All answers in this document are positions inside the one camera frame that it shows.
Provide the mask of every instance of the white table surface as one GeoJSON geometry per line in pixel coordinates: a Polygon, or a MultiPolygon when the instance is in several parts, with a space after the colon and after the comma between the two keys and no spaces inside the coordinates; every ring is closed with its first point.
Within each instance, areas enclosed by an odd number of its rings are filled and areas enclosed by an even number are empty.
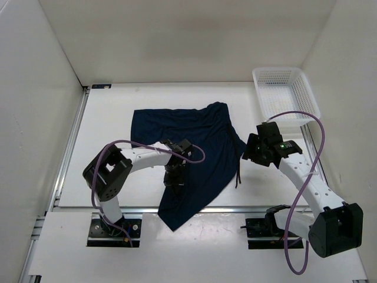
{"type": "MultiPolygon", "coordinates": [[[[89,212],[50,212],[43,225],[30,275],[60,282],[287,282],[351,283],[366,279],[352,249],[320,258],[312,249],[306,272],[297,276],[284,251],[248,250],[243,214],[196,215],[172,232],[157,215],[144,214],[139,248],[86,247],[89,212]]],[[[291,250],[296,269],[304,250],[291,250]]]]}
{"type": "MultiPolygon", "coordinates": [[[[196,108],[213,102],[228,105],[230,119],[240,138],[264,119],[253,83],[148,83],[113,84],[109,89],[92,89],[80,125],[74,151],[65,176],[61,207],[90,207],[90,190],[82,171],[109,142],[130,139],[134,110],[145,108],[196,108]]],[[[295,139],[306,155],[304,140],[295,139]]],[[[235,179],[209,206],[274,206],[290,204],[297,194],[290,180],[273,165],[263,167],[241,160],[242,184],[235,179]]],[[[156,166],[137,171],[119,193],[121,206],[158,207],[162,194],[164,168],[156,166]]],[[[299,205],[306,205],[301,199],[299,205]]]]}

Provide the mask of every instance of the metal frame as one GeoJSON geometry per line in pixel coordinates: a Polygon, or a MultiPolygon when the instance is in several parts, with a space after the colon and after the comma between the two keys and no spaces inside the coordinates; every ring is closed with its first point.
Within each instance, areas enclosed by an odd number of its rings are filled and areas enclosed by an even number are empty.
{"type": "Polygon", "coordinates": [[[84,115],[85,106],[87,105],[89,92],[90,92],[89,88],[84,89],[84,95],[82,96],[80,105],[79,105],[77,112],[76,112],[75,121],[74,121],[74,124],[73,124],[72,129],[71,129],[71,133],[70,133],[70,137],[68,139],[67,146],[65,148],[65,152],[64,152],[63,159],[62,159],[62,162],[61,162],[61,165],[60,165],[60,168],[59,168],[57,179],[55,181],[54,189],[52,191],[52,196],[51,196],[50,202],[49,202],[48,207],[47,207],[47,212],[52,211],[52,209],[54,208],[54,203],[55,203],[56,197],[60,196],[60,194],[61,194],[61,189],[62,189],[63,184],[64,184],[65,175],[67,174],[68,166],[70,165],[73,148],[75,146],[77,134],[78,134],[78,131],[80,129],[81,120],[82,120],[82,117],[84,115]]]}

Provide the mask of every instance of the white panel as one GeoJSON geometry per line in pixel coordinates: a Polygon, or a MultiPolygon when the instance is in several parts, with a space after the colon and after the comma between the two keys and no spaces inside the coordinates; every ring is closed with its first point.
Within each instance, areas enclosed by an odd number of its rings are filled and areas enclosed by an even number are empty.
{"type": "MultiPolygon", "coordinates": [[[[157,215],[143,215],[139,248],[86,247],[90,213],[52,212],[30,269],[41,283],[289,282],[365,279],[355,249],[326,259],[309,251],[304,275],[293,274],[282,249],[248,250],[244,215],[197,215],[172,232],[157,215]]],[[[302,266],[304,251],[291,250],[302,266]]]]}
{"type": "Polygon", "coordinates": [[[84,85],[300,67],[335,0],[40,0],[84,85]]]}
{"type": "Polygon", "coordinates": [[[36,0],[0,0],[0,281],[16,282],[82,90],[36,0]]]}
{"type": "MultiPolygon", "coordinates": [[[[377,2],[339,0],[304,64],[327,140],[322,164],[334,189],[364,211],[359,248],[377,282],[377,2]]],[[[311,127],[319,144],[320,132],[311,127]]]]}
{"type": "MultiPolygon", "coordinates": [[[[263,121],[253,83],[116,84],[91,90],[65,178],[60,206],[91,206],[90,190],[82,171],[109,142],[130,139],[136,109],[197,108],[227,103],[237,134],[247,141],[263,121]]],[[[303,139],[296,140],[305,149],[303,139]]],[[[121,206],[159,206],[164,192],[164,168],[144,169],[129,175],[118,195],[121,206]]],[[[297,190],[273,165],[264,167],[241,160],[242,184],[233,179],[211,206],[270,206],[293,202],[297,190]]]]}

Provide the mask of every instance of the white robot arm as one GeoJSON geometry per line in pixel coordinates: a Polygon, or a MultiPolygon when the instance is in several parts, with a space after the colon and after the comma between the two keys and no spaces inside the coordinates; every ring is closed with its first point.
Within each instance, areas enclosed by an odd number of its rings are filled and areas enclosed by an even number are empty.
{"type": "MultiPolygon", "coordinates": [[[[174,144],[169,140],[155,143],[145,149],[142,147],[121,150],[115,145],[110,146],[104,153],[96,178],[95,199],[101,207],[100,214],[117,226],[122,226],[123,214],[119,207],[118,193],[126,178],[132,172],[154,166],[165,166],[164,184],[176,193],[183,184],[183,170],[185,161],[181,157],[189,157],[193,146],[188,140],[174,144]]],[[[82,175],[91,188],[95,166],[100,154],[85,168],[82,175]]]]}
{"type": "MultiPolygon", "coordinates": [[[[242,158],[263,166],[273,163],[300,190],[311,167],[300,147],[294,141],[283,141],[275,122],[258,125],[257,131],[258,135],[250,134],[242,158]]],[[[314,218],[294,212],[290,232],[309,241],[323,258],[361,245],[363,212],[357,203],[347,204],[316,175],[302,196],[314,218]]],[[[285,229],[289,208],[280,205],[267,210],[265,220],[272,233],[285,229]]]]}

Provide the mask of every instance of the white plastic basket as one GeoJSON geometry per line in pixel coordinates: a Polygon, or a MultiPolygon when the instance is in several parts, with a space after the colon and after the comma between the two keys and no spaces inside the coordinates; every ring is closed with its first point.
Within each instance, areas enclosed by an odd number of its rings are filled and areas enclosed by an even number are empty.
{"type": "MultiPolygon", "coordinates": [[[[253,78],[260,108],[266,119],[291,110],[300,110],[320,117],[317,102],[301,69],[255,68],[253,78]]],[[[287,114],[274,119],[279,127],[284,128],[300,127],[312,120],[314,119],[301,114],[287,114]]]]}

